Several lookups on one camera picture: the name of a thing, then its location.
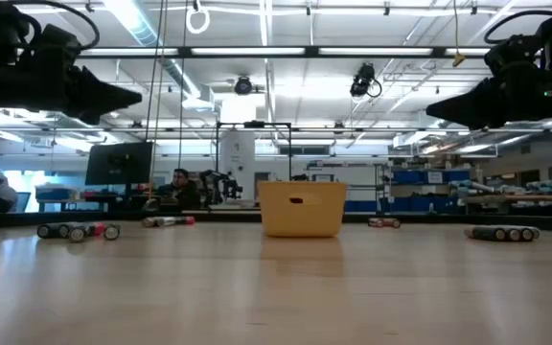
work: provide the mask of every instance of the ceiling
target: ceiling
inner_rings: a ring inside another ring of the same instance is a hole
[[[163,1],[171,10],[162,17],[164,23],[167,21],[167,28],[162,31],[161,38],[165,45],[179,47],[312,44],[452,47],[455,44],[456,21],[453,1],[450,0],[391,0],[390,15],[373,13],[384,11],[384,4],[375,0],[265,0],[266,6],[271,3],[272,15],[265,16],[268,17],[264,26],[266,33],[262,34],[262,16],[257,14],[263,1],[201,1],[200,5],[207,9],[211,18],[207,30],[201,34],[191,34],[186,30],[184,8],[187,5],[192,8],[193,1]],[[86,4],[86,1],[80,0],[59,2],[79,10],[83,10]],[[162,2],[135,0],[135,3],[156,28],[162,13]],[[456,3],[459,8],[458,41],[462,46],[485,45],[482,36],[486,25],[497,20],[496,15],[488,12],[499,12],[505,6],[512,6],[510,12],[530,8],[552,9],[552,0],[459,0]],[[471,15],[473,3],[482,10],[476,15]],[[91,4],[95,11],[88,15],[100,28],[102,38],[99,46],[138,46],[120,19],[102,2],[92,0]],[[310,15],[305,13],[308,4]],[[43,24],[51,23],[70,31],[84,43],[92,39],[90,28],[72,13],[47,12],[44,9],[27,7],[23,11]],[[303,13],[283,15],[286,11]],[[433,16],[440,11],[448,13]],[[530,34],[543,19],[538,16],[522,17],[516,23],[500,28],[494,35]],[[193,24],[196,27],[202,24],[200,14],[193,16]],[[357,104],[351,99],[349,89],[353,75],[363,62],[374,64],[384,92],[378,99]],[[272,92],[275,94],[273,117],[270,119],[268,115],[263,91],[248,99],[258,106],[259,120],[292,122],[299,127],[331,127],[335,121],[354,127],[427,127],[423,123],[423,114],[429,104],[467,92],[491,75],[482,59],[468,59],[457,68],[451,66],[451,60],[444,59],[272,58],[264,61],[263,58],[198,58],[179,60],[177,63],[193,83],[212,86],[218,103],[236,97],[231,82],[238,76],[250,77],[264,90],[267,84],[266,63],[271,64],[273,76],[270,77],[273,78]],[[155,92],[155,97],[149,97],[148,90],[153,80],[152,59],[122,59],[118,74],[115,59],[79,59],[78,65],[85,65],[102,81],[116,82],[145,94],[142,103],[122,109],[115,116],[103,116],[104,126],[128,127],[133,121],[142,121],[143,125],[148,123],[154,127],[157,117],[160,127],[180,126],[181,116],[184,127],[211,127],[216,121],[216,112],[183,108],[179,88],[168,91],[167,86],[174,83],[166,73],[163,74],[164,86]],[[155,84],[158,88],[161,71],[159,64],[156,67]],[[409,93],[411,95],[400,102]],[[157,96],[160,96],[160,106],[156,105]],[[389,139],[397,134],[368,133],[363,139]],[[160,138],[177,137],[177,134],[159,135]],[[333,135],[328,132],[306,136]],[[210,138],[201,133],[195,135],[195,138],[199,137]]]

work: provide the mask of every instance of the white pillar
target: white pillar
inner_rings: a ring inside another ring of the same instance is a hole
[[[255,198],[255,133],[230,130],[220,138],[221,173],[231,173],[243,187],[242,199]]]

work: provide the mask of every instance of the security camera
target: security camera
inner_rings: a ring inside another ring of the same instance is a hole
[[[372,94],[370,92],[374,86],[379,88],[377,94]],[[350,92],[351,96],[354,98],[361,98],[366,95],[371,98],[376,98],[382,94],[382,85],[376,80],[376,71],[372,63],[364,62],[361,65],[358,72],[353,77],[353,84],[351,85]]]
[[[234,87],[234,91],[240,96],[249,95],[253,92],[253,83],[250,82],[249,77],[239,77],[238,82],[236,82],[236,86]]]

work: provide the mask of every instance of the table surface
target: table surface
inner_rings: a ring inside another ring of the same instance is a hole
[[[0,344],[552,344],[552,232],[121,224],[80,244],[0,230]]]

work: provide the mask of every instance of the battery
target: battery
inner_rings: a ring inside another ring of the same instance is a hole
[[[464,234],[475,240],[493,242],[531,242],[541,236],[540,229],[520,225],[473,225]]]
[[[142,220],[144,227],[161,227],[171,225],[193,225],[195,217],[150,217]]]

